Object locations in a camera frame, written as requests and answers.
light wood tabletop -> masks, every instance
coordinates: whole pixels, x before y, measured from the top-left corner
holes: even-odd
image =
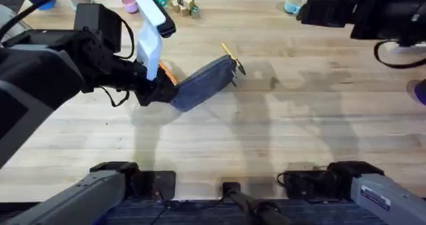
[[[95,1],[137,35],[139,14],[126,14],[120,0]],[[301,25],[283,2],[196,0],[197,20],[169,11],[177,32],[163,40],[162,60],[179,79],[224,55],[221,43],[247,76],[186,113],[140,107],[134,95],[118,108],[100,90],[77,95],[0,170],[0,201],[45,200],[114,160],[174,170],[178,199],[218,198],[223,181],[238,181],[255,197],[284,197],[277,173],[337,160],[370,162],[426,196],[426,107],[407,92],[426,71],[388,69],[373,57],[375,41],[351,40],[350,26]],[[72,29],[74,15],[68,0],[57,0],[25,21]],[[122,32],[124,55],[130,40]]]

orange pencil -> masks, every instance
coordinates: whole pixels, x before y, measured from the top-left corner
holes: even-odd
[[[177,85],[178,80],[172,75],[172,73],[167,69],[167,67],[164,66],[164,64],[161,61],[158,62],[158,65],[160,66],[162,70],[164,70],[164,72],[166,72],[167,77],[172,81],[173,85]]]

pink cup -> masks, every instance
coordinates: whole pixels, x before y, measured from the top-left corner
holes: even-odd
[[[138,5],[135,0],[121,0],[121,3],[124,5],[124,10],[127,13],[138,12]]]

black cable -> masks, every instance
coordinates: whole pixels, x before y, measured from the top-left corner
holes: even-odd
[[[0,41],[5,36],[5,34],[13,26],[15,26],[19,21],[23,20],[26,16],[30,15],[32,12],[34,12],[40,6],[44,5],[45,3],[49,2],[49,1],[51,1],[51,0],[42,0],[42,1],[38,2],[38,3],[36,3],[36,4],[33,4],[32,6],[26,8],[26,10],[20,12],[20,14],[16,15],[14,18],[12,18],[11,20],[9,20],[6,24],[4,24],[4,26],[2,26],[0,28]],[[132,51],[131,51],[131,53],[130,53],[129,56],[127,56],[127,57],[117,56],[117,57],[120,58],[120,59],[129,59],[134,54],[134,33],[133,33],[132,28],[130,28],[130,26],[128,25],[128,23],[124,19],[122,19],[120,17],[120,15],[118,15],[117,13],[115,13],[115,14],[120,18],[121,22],[124,23],[124,26],[126,27],[128,34],[130,35],[130,41],[132,43]]]
[[[180,209],[182,209],[183,207],[185,207],[187,204],[190,204],[191,202],[185,202],[184,204],[182,204],[182,205],[180,205],[179,207],[177,207],[177,208],[172,208],[171,207],[171,204],[170,204],[170,201],[166,201],[165,199],[164,199],[164,197],[163,197],[163,195],[162,195],[162,193],[161,192],[158,192],[158,195],[160,196],[160,199],[161,199],[161,203],[164,205],[164,208],[163,208],[163,210],[157,215],[157,217],[150,223],[150,225],[154,225],[155,224],[155,222],[158,220],[158,219],[160,219],[160,217],[167,211],[167,210],[171,210],[171,211],[179,211]],[[231,192],[229,192],[229,193],[226,193],[226,194],[224,194],[223,195],[223,197],[221,198],[221,199],[219,199],[219,201],[217,201],[217,202],[215,202],[213,205],[206,205],[206,206],[203,206],[203,207],[201,207],[201,208],[197,208],[197,209],[194,209],[194,210],[191,210],[191,212],[201,212],[201,211],[203,211],[203,210],[206,210],[206,209],[209,209],[209,208],[215,208],[215,207],[217,207],[219,204],[221,204],[221,203],[223,203],[223,201],[225,200],[225,198],[227,198],[227,197],[229,197],[229,195],[231,195]]]
[[[168,208],[167,207],[164,207],[163,208],[163,210],[157,215],[157,217],[156,218],[154,218],[154,220],[151,222],[151,224],[150,225],[154,225],[155,224],[155,222],[158,220],[158,219],[160,219],[160,217],[161,217],[161,215],[163,215],[166,211],[168,210]]]
[[[421,4],[420,4],[420,5],[416,8],[416,10],[414,11],[414,14],[411,16],[411,18],[413,18],[413,16],[415,16],[415,15],[419,12],[419,10],[420,10],[420,9],[421,9],[424,5],[426,5],[426,2],[421,3]],[[411,21],[411,19],[410,19],[410,22],[408,23],[408,26],[407,26],[407,28],[406,28],[407,33],[408,33],[408,31],[409,31],[409,26],[410,26],[411,24],[412,24],[412,21]],[[396,41],[396,40],[386,40],[386,41],[380,41],[380,42],[378,42],[378,43],[374,46],[374,57],[375,57],[375,59],[377,59],[377,61],[379,61],[380,63],[382,63],[382,64],[384,64],[384,65],[386,65],[386,66],[388,66],[388,67],[389,67],[389,68],[391,68],[391,69],[413,69],[413,68],[417,68],[417,67],[420,67],[420,66],[426,65],[426,58],[421,59],[421,60],[416,61],[416,62],[413,62],[413,63],[400,64],[400,65],[398,65],[398,64],[390,64],[390,63],[383,62],[383,61],[381,60],[380,56],[379,56],[379,49],[380,49],[380,46],[382,46],[382,45],[384,45],[384,44],[386,44],[386,43],[395,43],[395,42],[397,42],[397,41]]]
[[[40,6],[44,5],[45,3],[49,2],[51,0],[42,0],[36,4],[33,4],[32,6],[26,8],[26,10],[20,12],[18,15],[16,15],[14,18],[9,20],[4,26],[0,28],[0,41],[5,36],[5,34],[18,22],[20,22],[22,19],[24,19],[26,16],[31,14],[33,11],[38,9]]]
[[[126,26],[128,35],[130,36],[130,42],[132,43],[132,52],[130,52],[129,56],[122,57],[122,56],[116,55],[116,57],[119,58],[119,59],[129,59],[129,58],[131,58],[133,56],[133,53],[134,53],[134,34],[133,34],[133,30],[132,30],[132,28],[130,28],[130,26],[128,26],[128,23],[124,19],[122,19],[122,17],[120,17],[120,15],[118,15],[117,13],[115,13],[115,14],[121,19],[121,22],[124,23],[124,26]]]
[[[414,62],[414,63],[401,64],[401,65],[398,65],[398,64],[390,64],[390,63],[383,62],[383,61],[381,60],[380,56],[379,56],[379,49],[380,49],[380,46],[382,46],[382,45],[384,45],[384,44],[386,44],[386,43],[390,43],[390,42],[396,42],[396,41],[394,41],[394,40],[380,41],[380,42],[378,42],[378,43],[374,46],[374,57],[375,57],[375,59],[377,59],[377,61],[379,61],[380,63],[382,63],[382,64],[384,64],[384,65],[388,66],[388,67],[389,67],[389,68],[391,68],[391,69],[413,69],[413,68],[417,68],[417,67],[420,67],[420,66],[426,65],[426,58],[425,58],[425,59],[421,59],[421,60],[419,60],[419,61],[416,61],[416,62]]]
[[[284,172],[279,173],[279,174],[277,175],[277,183],[278,183],[280,186],[285,187],[285,186],[286,186],[286,184],[284,184],[284,182],[281,182],[281,180],[280,180],[280,177],[281,177],[281,176],[283,176],[283,175],[284,175]]]
[[[124,102],[126,102],[126,101],[128,100],[128,98],[129,98],[129,96],[130,96],[129,91],[126,91],[126,95],[124,96],[124,98],[123,98],[120,102],[118,102],[118,104],[116,104],[116,103],[114,102],[114,99],[112,99],[111,95],[109,94],[109,92],[108,92],[108,91],[107,91],[104,87],[99,86],[99,88],[101,88],[101,89],[103,89],[103,90],[105,91],[106,95],[108,95],[109,99],[111,100],[111,105],[112,105],[114,108],[115,108],[115,107],[118,107],[118,106],[120,106],[120,105],[122,105]]]

yellow cup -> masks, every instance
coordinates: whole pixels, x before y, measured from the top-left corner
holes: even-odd
[[[305,4],[306,0],[286,0],[284,3],[284,9],[288,13],[296,14],[299,12],[301,6]]]

